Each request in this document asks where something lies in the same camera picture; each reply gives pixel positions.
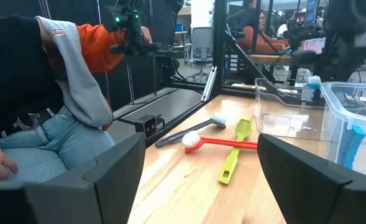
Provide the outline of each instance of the black metal frame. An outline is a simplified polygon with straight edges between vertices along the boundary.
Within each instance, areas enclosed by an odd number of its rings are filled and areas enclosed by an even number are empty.
[[[236,44],[236,41],[234,38],[232,38],[227,32],[226,32],[226,9],[227,9],[227,2],[228,0],[217,0],[214,3],[214,17],[213,17],[213,27],[214,27],[214,39],[213,39],[213,66],[217,67],[217,74],[216,79],[214,81],[213,88],[211,90],[211,96],[209,97],[208,101],[200,101],[194,107],[190,108],[189,110],[185,111],[184,113],[177,116],[175,119],[168,122],[162,129],[158,131],[158,133],[147,140],[146,146],[149,147],[158,139],[160,139],[163,135],[171,131],[173,128],[178,126],[182,121],[190,117],[193,113],[197,112],[200,108],[202,108],[204,105],[206,105],[208,102],[210,102],[212,99],[214,99],[218,95],[231,95],[231,96],[239,96],[239,97],[246,97],[246,98],[255,98],[255,90],[250,88],[240,88],[235,86],[226,86],[224,85],[224,74],[225,74],[225,62],[226,62],[226,44],[231,47],[231,49],[239,55],[239,57],[243,58],[243,62],[249,69],[250,73],[254,73],[256,77],[262,78],[264,75],[262,72],[258,69],[256,64],[249,58],[249,56]],[[273,0],[270,0],[270,9],[272,9]],[[256,7],[256,13],[258,16],[260,15],[260,5],[261,0],[257,0],[257,7]],[[257,27],[255,27],[255,33],[254,37],[257,36],[258,32],[258,22],[256,23]],[[253,46],[256,46],[257,38],[254,38],[254,44]],[[167,83],[167,87],[171,88],[178,88],[178,89],[186,89],[186,90],[193,90],[202,92],[204,91],[205,85],[202,83],[194,83],[194,82],[181,82],[181,81],[174,81],[173,83]],[[156,100],[153,100],[149,103],[153,103],[154,101],[159,100],[160,98],[157,98]],[[116,121],[121,121],[124,123],[130,123],[128,119],[124,119],[129,114],[132,114],[138,110],[140,110],[143,106],[138,107],[132,111],[130,111],[127,114],[124,114],[118,118],[116,118]]]

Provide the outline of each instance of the jeans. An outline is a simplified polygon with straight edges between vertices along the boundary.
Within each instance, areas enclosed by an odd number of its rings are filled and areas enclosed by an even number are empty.
[[[32,131],[0,139],[3,153],[19,167],[11,180],[45,182],[113,147],[110,135],[83,124],[64,106]]]

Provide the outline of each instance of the yellow-green spatula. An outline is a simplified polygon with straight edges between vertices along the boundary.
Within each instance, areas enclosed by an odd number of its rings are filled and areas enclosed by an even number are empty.
[[[243,141],[245,138],[252,134],[252,122],[251,120],[242,118],[235,127],[235,133],[237,134],[237,141]],[[222,184],[229,184],[231,177],[234,173],[235,166],[238,162],[239,148],[232,148],[231,153],[227,157],[226,163],[222,168],[219,176],[219,181]]]

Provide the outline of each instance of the person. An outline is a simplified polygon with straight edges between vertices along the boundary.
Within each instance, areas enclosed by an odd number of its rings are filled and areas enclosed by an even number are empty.
[[[244,28],[249,26],[253,18],[256,16],[257,0],[244,0],[242,9],[233,15],[227,17],[227,23],[233,27]]]
[[[250,23],[249,26],[246,26],[243,28],[245,32],[245,37],[242,39],[237,39],[238,45],[245,51],[252,50],[252,44],[253,44],[253,36],[254,36],[254,21]],[[264,33],[264,27],[265,27],[265,17],[264,13],[260,13],[260,17],[258,19],[258,29],[259,32],[262,32],[262,34],[267,38],[268,41],[271,42],[271,44],[278,50],[282,51],[285,50],[285,48],[289,45],[288,40],[275,40],[269,37],[267,34]],[[256,44],[256,52],[261,53],[275,53],[273,48],[264,40],[264,38],[258,34],[257,35],[257,44]]]
[[[118,64],[110,46],[125,42],[103,25],[0,17],[0,180],[45,182],[114,145],[91,72]]]
[[[283,38],[283,33],[288,31],[288,22],[293,19],[292,14],[286,14],[283,19],[283,24],[278,28],[277,36]]]

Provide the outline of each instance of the table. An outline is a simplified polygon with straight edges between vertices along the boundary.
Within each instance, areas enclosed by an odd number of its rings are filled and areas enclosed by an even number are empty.
[[[183,52],[184,52],[184,63],[187,64],[187,57],[185,55],[185,35],[187,34],[187,31],[179,31],[175,32],[175,35],[182,35],[183,36]]]
[[[254,111],[254,99],[220,95],[168,134],[194,126],[219,112],[227,118],[227,128],[220,131],[208,126],[200,135],[235,139],[238,120],[249,118],[254,125],[248,141],[257,142]],[[319,141],[281,139],[319,153]],[[286,223],[255,151],[241,151],[228,186],[217,181],[230,151],[228,146],[205,144],[186,155],[181,143],[162,149],[150,146],[129,223]]]
[[[261,63],[265,65],[291,65],[292,57],[290,55],[249,55],[249,58],[254,61],[254,63]]]

